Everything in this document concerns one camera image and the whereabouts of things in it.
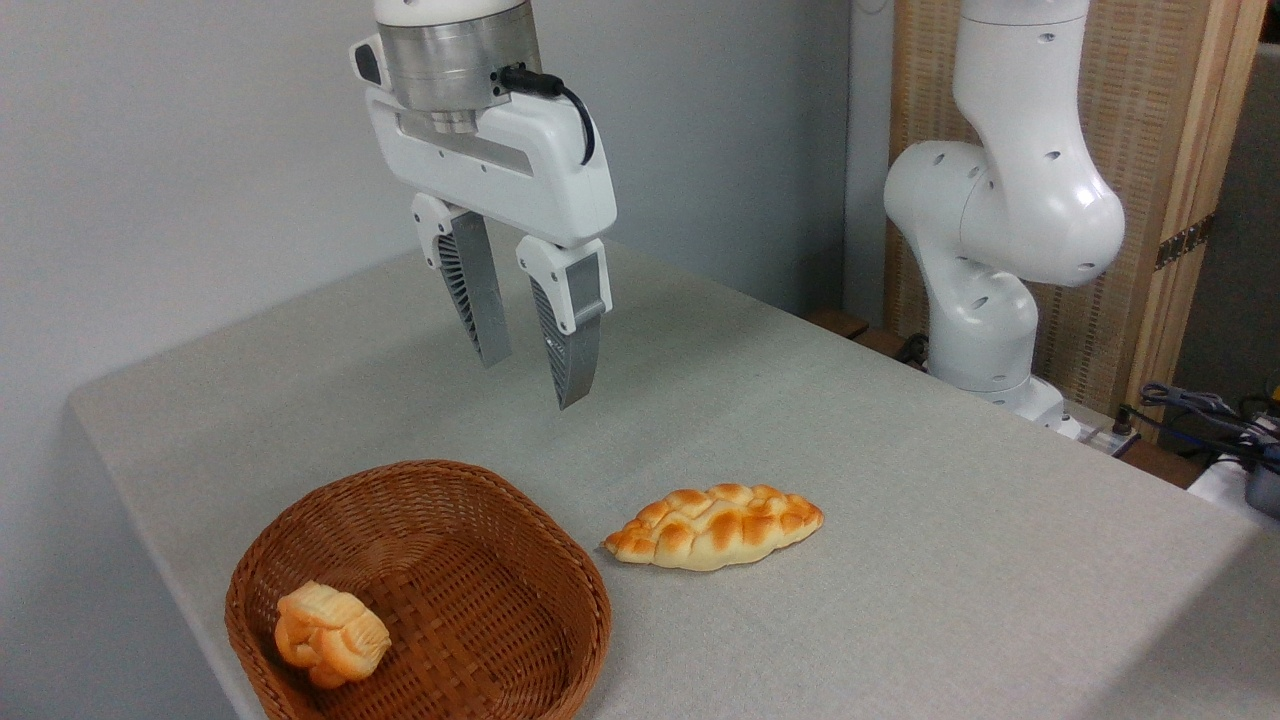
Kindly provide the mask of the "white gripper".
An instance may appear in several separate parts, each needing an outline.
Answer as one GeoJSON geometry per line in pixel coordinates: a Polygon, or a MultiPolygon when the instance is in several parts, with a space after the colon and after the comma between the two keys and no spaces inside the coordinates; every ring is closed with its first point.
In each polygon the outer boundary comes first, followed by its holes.
{"type": "Polygon", "coordinates": [[[440,272],[483,365],[508,357],[511,346],[481,215],[532,234],[520,241],[517,256],[530,278],[558,405],[585,397],[602,318],[613,309],[605,249],[594,238],[614,224],[617,206],[603,149],[581,163],[579,113],[568,102],[516,95],[480,111],[476,132],[448,135],[379,88],[366,88],[365,101],[390,172],[422,192],[411,210],[425,259],[440,272]]]}

